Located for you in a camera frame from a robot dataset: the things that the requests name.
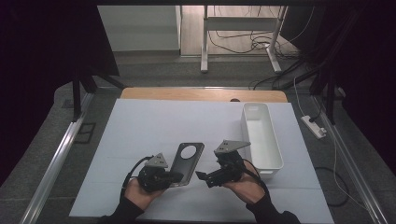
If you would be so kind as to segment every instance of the white cabinet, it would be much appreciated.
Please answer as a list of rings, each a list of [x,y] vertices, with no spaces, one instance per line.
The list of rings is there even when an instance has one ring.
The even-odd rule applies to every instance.
[[[180,49],[180,6],[98,9],[113,51]]]

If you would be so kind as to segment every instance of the white storage bin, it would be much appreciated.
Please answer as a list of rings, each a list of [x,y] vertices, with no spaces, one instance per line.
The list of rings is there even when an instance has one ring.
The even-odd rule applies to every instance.
[[[261,178],[271,178],[283,167],[283,159],[267,104],[247,103],[241,119],[247,159],[259,170]]]

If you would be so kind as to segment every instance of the white tabletop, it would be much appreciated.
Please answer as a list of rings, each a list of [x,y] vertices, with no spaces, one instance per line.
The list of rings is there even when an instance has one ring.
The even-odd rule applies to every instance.
[[[163,153],[172,164],[178,145],[202,142],[204,152],[195,170],[219,169],[213,150],[222,140],[242,141],[244,103],[119,99],[113,109],[91,167],[70,216],[111,215],[123,179],[146,156]],[[265,180],[279,212],[288,210],[302,223],[333,223],[318,178],[307,153],[291,104],[268,104],[285,162]],[[244,157],[244,149],[239,153]],[[230,190],[209,189],[193,175],[186,187],[168,189],[141,219],[167,221],[252,221],[254,216]]]

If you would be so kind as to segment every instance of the metal plate with hole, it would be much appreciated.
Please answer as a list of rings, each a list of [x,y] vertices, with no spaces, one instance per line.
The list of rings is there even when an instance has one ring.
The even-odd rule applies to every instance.
[[[172,184],[171,188],[186,186],[190,183],[204,147],[203,143],[181,143],[179,145],[170,173],[181,173],[183,178],[179,183]]]

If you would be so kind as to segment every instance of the dark curtain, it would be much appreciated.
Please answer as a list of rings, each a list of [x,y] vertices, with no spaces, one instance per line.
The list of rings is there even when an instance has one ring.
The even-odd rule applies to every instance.
[[[362,12],[339,56],[337,84],[343,106],[396,174],[396,4],[372,1]]]
[[[90,68],[103,75],[119,74],[96,6],[2,3],[0,183],[29,147],[56,89],[75,74],[92,76]]]

